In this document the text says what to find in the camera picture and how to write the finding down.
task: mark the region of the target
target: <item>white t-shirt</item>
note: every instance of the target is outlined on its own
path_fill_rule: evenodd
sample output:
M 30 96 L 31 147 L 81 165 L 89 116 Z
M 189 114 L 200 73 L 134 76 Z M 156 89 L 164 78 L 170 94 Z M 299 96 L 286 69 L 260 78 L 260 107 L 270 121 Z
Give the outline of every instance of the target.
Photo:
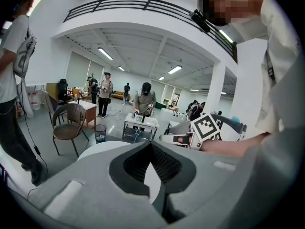
M 268 47 L 262 63 L 263 99 L 256 127 L 262 131 L 278 132 L 279 116 L 270 99 L 271 88 L 279 82 L 295 62 L 300 41 L 289 19 L 275 0 L 264 0 L 261 18 L 268 28 Z M 273 67 L 275 81 L 268 74 Z
M 0 44 L 0 57 L 8 50 L 17 53 L 24 42 L 29 28 L 29 18 L 21 15 L 3 35 Z M 10 63 L 0 72 L 0 104 L 13 100 L 17 97 L 16 79 L 13 73 L 13 63 Z

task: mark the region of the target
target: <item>railing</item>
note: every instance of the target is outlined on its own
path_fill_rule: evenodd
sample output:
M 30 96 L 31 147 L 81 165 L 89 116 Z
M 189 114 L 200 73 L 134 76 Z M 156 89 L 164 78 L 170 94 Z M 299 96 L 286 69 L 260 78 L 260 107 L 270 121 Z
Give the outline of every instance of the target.
M 175 4 L 161 0 L 97 0 L 70 10 L 68 16 L 64 20 L 64 23 L 70 19 L 86 13 L 93 13 L 96 11 L 110 9 L 138 9 L 165 14 L 188 23 L 189 25 L 200 30 L 202 33 L 205 33 L 196 23 L 194 23 L 189 18 L 190 11 Z M 219 32 L 219 30 L 208 21 L 207 24 L 210 26 L 211 31 L 206 34 L 215 40 L 237 62 L 236 44 L 230 43 Z

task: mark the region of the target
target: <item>black trash bin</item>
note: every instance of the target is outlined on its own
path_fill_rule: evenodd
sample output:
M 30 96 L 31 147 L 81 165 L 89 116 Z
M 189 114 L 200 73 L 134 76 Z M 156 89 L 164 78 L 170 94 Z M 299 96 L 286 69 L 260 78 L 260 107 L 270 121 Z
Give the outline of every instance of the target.
M 96 143 L 102 143 L 106 140 L 107 127 L 104 125 L 97 125 L 95 127 L 95 141 Z

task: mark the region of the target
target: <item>black shoe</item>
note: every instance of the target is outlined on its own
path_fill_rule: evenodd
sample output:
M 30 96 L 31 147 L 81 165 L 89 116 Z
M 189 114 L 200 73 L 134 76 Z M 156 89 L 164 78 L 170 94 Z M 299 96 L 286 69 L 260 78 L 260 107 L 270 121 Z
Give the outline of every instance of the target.
M 32 175 L 31 181 L 32 184 L 34 184 L 35 186 L 39 186 L 40 183 L 42 182 L 41 180 L 42 170 L 43 170 L 42 164 L 38 160 L 36 160 L 35 169 L 31 170 L 31 175 Z
M 30 170 L 30 167 L 24 165 L 24 164 L 21 164 L 21 168 L 24 169 L 25 171 L 29 171 Z

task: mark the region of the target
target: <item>wicker chair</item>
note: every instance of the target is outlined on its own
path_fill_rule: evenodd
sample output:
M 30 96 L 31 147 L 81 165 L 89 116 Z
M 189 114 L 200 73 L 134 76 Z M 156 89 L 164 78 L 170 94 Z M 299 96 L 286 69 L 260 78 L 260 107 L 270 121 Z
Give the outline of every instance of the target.
M 68 118 L 68 124 L 63 124 L 60 126 L 56 125 L 56 120 L 59 118 L 62 112 L 67 111 L 67 118 Z M 78 137 L 81 132 L 84 133 L 85 137 L 89 141 L 88 137 L 86 136 L 85 132 L 82 129 L 82 125 L 85 122 L 85 117 L 86 117 L 86 111 L 85 109 L 79 105 L 79 104 L 65 104 L 58 108 L 54 114 L 53 114 L 53 119 L 52 119 L 52 125 L 53 125 L 53 143 L 56 147 L 57 154 L 58 148 L 55 144 L 55 138 L 59 140 L 71 140 L 73 143 L 74 150 L 76 152 L 77 157 L 79 157 L 76 146 L 74 143 L 74 138 Z

